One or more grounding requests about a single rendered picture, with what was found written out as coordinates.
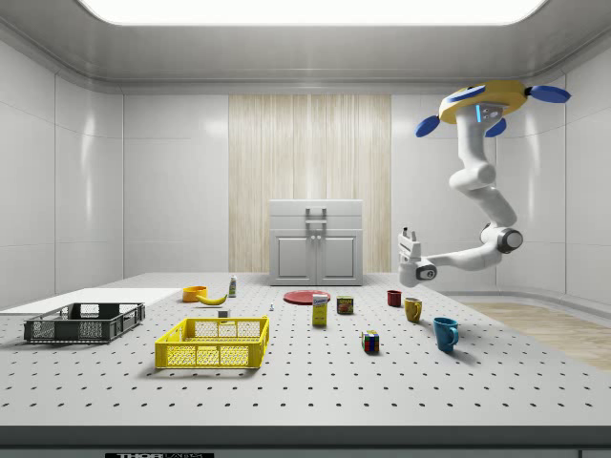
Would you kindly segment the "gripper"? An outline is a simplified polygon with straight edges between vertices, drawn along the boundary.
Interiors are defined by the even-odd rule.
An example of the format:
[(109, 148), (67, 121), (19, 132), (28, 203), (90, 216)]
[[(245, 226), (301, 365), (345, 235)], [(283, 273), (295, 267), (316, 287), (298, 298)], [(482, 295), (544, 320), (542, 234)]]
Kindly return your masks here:
[(416, 233), (407, 226), (398, 235), (398, 252), (401, 262), (418, 263), (421, 261), (421, 244), (417, 240)]

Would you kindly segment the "dark grey basket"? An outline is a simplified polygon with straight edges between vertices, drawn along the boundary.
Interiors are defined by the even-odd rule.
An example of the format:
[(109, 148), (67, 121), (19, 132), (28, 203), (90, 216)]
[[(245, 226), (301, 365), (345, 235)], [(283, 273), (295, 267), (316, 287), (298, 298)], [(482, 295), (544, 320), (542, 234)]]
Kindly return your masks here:
[(108, 343), (140, 324), (143, 302), (73, 302), (27, 319), (24, 339), (29, 343)]

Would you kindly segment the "blue mug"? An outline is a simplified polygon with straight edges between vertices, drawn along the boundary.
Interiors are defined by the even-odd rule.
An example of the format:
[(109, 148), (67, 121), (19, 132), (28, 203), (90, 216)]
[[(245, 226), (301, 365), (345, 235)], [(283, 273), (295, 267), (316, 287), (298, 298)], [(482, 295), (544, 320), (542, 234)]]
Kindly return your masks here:
[(439, 350), (446, 353), (453, 352), (459, 340), (457, 327), (457, 321), (450, 318), (437, 317), (433, 320), (433, 330)]

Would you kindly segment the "red plate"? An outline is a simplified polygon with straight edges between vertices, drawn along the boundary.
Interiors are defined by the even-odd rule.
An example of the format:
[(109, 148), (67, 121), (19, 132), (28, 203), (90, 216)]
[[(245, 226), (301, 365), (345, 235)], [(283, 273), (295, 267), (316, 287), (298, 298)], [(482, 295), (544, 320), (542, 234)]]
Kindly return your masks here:
[(330, 294), (320, 290), (293, 290), (284, 294), (284, 301), (297, 305), (312, 305), (314, 296), (319, 295), (330, 300)]

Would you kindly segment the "drone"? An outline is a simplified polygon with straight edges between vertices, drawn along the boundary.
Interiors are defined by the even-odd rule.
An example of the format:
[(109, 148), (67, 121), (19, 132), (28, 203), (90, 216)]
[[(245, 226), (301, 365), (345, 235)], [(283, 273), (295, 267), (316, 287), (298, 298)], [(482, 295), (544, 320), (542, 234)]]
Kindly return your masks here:
[(445, 97), (439, 107), (438, 115), (424, 119), (415, 129), (415, 135), (422, 137), (430, 134), (443, 121), (455, 124), (458, 109), (475, 105), (476, 119), (482, 121), (486, 116), (480, 108), (482, 103), (500, 104), (504, 114), (518, 110), (528, 96), (548, 103), (566, 103), (571, 95), (554, 86), (525, 87), (517, 80), (491, 80), (478, 86), (462, 88)]

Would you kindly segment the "yellow basket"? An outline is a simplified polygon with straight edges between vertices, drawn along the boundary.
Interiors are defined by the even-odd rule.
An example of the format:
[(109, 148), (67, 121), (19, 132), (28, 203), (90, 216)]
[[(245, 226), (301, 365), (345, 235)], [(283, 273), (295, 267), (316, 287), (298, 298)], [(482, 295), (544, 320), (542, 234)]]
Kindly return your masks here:
[(155, 342), (157, 368), (258, 368), (269, 318), (186, 318)]

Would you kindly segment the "white board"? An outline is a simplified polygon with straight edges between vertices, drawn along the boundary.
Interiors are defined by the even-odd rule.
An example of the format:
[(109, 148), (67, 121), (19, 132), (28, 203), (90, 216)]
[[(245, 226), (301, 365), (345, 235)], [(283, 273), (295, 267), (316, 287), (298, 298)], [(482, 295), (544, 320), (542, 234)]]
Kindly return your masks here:
[(68, 304), (79, 303), (138, 303), (151, 304), (179, 292), (178, 288), (85, 288), (45, 300), (30, 302), (0, 311), (0, 315), (43, 314)]

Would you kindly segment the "yellow and white box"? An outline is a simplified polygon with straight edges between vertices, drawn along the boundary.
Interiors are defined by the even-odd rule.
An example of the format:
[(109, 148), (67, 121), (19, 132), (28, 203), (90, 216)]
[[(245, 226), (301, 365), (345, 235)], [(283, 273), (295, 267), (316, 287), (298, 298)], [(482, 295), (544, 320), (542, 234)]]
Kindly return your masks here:
[(315, 326), (327, 325), (327, 304), (329, 295), (317, 293), (312, 295), (312, 324)]

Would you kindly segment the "white cabinet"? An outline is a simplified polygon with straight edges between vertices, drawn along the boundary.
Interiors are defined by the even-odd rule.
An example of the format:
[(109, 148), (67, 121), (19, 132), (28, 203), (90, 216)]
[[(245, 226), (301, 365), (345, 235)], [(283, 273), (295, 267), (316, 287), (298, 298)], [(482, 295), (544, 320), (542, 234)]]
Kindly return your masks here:
[(360, 285), (361, 199), (271, 199), (272, 285)]

